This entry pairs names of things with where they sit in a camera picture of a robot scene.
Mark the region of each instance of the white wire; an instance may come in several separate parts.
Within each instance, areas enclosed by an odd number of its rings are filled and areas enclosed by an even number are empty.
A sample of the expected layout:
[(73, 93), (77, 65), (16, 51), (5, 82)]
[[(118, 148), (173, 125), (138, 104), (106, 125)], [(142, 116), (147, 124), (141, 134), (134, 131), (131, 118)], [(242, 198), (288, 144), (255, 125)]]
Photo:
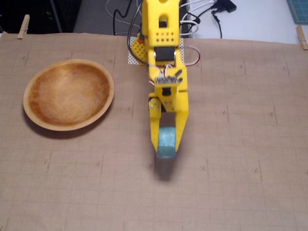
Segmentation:
[(195, 65), (195, 64), (197, 64), (198, 62), (199, 62), (199, 60), (200, 60), (200, 58), (201, 58), (201, 52), (200, 52), (200, 50), (198, 49), (198, 48), (196, 48), (196, 47), (194, 47), (194, 46), (187, 46), (187, 47), (184, 47), (184, 48), (189, 48), (189, 49), (193, 49), (193, 50), (195, 50), (196, 52), (198, 52), (198, 58), (195, 60), (195, 61), (193, 61), (192, 63), (188, 63), (188, 64), (185, 64), (185, 66), (193, 66), (193, 65)]
[(192, 23), (192, 24), (194, 24), (194, 25), (197, 27), (197, 28), (196, 28), (194, 31), (192, 31), (192, 32), (180, 34), (180, 35), (182, 35), (182, 36), (184, 36), (184, 35), (192, 35), (192, 34), (196, 33), (196, 32), (199, 30), (199, 25), (198, 25), (195, 21), (184, 20), (184, 21), (180, 21), (180, 23)]
[(171, 64), (167, 64), (166, 67), (165, 67), (165, 72), (164, 72), (164, 76), (167, 77), (167, 70), (168, 70), (168, 67), (172, 68), (172, 65)]
[[(113, 16), (112, 14), (110, 14), (110, 12), (108, 11), (108, 8), (107, 8), (107, 5), (108, 5), (109, 2), (110, 2), (110, 0), (107, 0), (107, 2), (106, 2), (106, 4), (105, 4), (105, 9), (106, 9), (107, 13), (109, 14), (109, 16), (113, 18), (114, 16)], [(127, 24), (127, 25), (130, 25), (130, 23), (125, 22), (125, 21), (122, 21), (122, 20), (120, 20), (120, 19), (117, 19), (117, 18), (116, 18), (116, 20), (117, 20), (118, 22), (121, 22), (121, 23), (125, 23), (125, 24)]]
[(201, 4), (200, 6), (197, 6), (197, 7), (193, 8), (192, 10), (190, 10), (190, 11), (188, 11), (188, 12), (191, 13), (191, 12), (196, 11), (196, 10), (198, 10), (198, 9), (200, 9), (200, 8), (202, 8), (202, 7), (204, 7), (204, 6), (206, 6), (206, 5), (213, 4), (213, 3), (214, 3), (214, 1), (213, 1), (213, 0), (210, 0), (210, 1), (206, 2), (206, 3)]
[(186, 5), (190, 5), (190, 4), (194, 4), (194, 3), (198, 3), (198, 2), (201, 2), (201, 1), (204, 1), (204, 0), (197, 0), (197, 1), (188, 2), (188, 3), (185, 3), (185, 4), (181, 5), (180, 7), (183, 7), (183, 6), (186, 6)]
[(139, 0), (136, 0), (136, 6), (137, 6), (137, 8), (138, 8), (138, 6), (139, 6)]

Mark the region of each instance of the cutting mat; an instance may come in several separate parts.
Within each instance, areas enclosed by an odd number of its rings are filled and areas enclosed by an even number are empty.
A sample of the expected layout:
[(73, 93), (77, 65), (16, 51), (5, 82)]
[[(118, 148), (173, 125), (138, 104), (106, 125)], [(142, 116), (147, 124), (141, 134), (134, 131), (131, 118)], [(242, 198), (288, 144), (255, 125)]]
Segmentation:
[(287, 0), (296, 24), (308, 24), (308, 0)]
[[(146, 67), (123, 37), (3, 34), (0, 230), (307, 231), (308, 52), (299, 45), (186, 39), (190, 115), (174, 160), (155, 159)], [(33, 124), (23, 92), (54, 62), (105, 66), (115, 98), (71, 132)], [(196, 54), (186, 53), (191, 62)]]

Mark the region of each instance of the table surface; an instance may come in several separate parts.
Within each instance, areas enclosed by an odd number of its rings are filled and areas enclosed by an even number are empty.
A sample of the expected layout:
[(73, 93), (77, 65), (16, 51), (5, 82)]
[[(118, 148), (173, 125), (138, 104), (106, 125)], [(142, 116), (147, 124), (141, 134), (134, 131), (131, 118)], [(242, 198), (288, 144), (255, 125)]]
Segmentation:
[[(190, 9), (205, 2), (192, 4)], [(236, 11), (216, 14), (221, 21), (224, 39), (299, 43), (295, 29), (297, 25), (286, 0), (232, 0), (232, 2), (237, 6)], [(196, 10), (193, 14), (198, 15), (208, 7), (209, 5)], [(308, 25), (302, 27), (307, 37)], [(210, 12), (202, 15), (199, 30), (193, 38), (219, 38), (217, 22)]]

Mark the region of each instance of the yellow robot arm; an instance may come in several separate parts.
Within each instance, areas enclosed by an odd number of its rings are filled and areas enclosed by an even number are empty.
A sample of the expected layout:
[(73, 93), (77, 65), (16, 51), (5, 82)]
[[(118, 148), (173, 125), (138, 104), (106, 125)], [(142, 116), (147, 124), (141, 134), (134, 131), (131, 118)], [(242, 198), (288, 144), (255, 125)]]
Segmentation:
[[(149, 94), (151, 139), (160, 158), (175, 157), (188, 117), (187, 68), (179, 50), (179, 3), (180, 0), (143, 0), (142, 30), (132, 46), (133, 50), (144, 48), (144, 56), (139, 57), (149, 65), (154, 85), (154, 92)], [(175, 113), (175, 127), (160, 127), (162, 112)]]

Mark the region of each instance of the crosshair mark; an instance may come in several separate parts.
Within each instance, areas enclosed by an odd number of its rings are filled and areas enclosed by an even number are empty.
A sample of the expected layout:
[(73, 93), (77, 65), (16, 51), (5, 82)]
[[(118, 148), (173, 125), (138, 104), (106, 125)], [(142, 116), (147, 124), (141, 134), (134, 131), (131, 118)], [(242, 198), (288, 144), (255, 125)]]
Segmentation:
[(42, 165), (47, 165), (49, 163), (49, 160), (48, 159), (43, 159), (42, 161), (41, 161), (41, 164)]
[(252, 169), (252, 172), (255, 173), (255, 174), (258, 174), (260, 171), (259, 171), (259, 168), (256, 167), (256, 168)]
[(200, 166), (200, 171), (205, 172), (206, 171), (206, 167), (204, 165)]
[(152, 170), (152, 169), (154, 169), (154, 164), (153, 163), (149, 163), (146, 167), (148, 169)]
[(94, 164), (94, 166), (96, 166), (96, 167), (100, 167), (101, 166), (101, 162), (100, 161), (97, 161), (97, 162), (95, 162), (95, 164)]

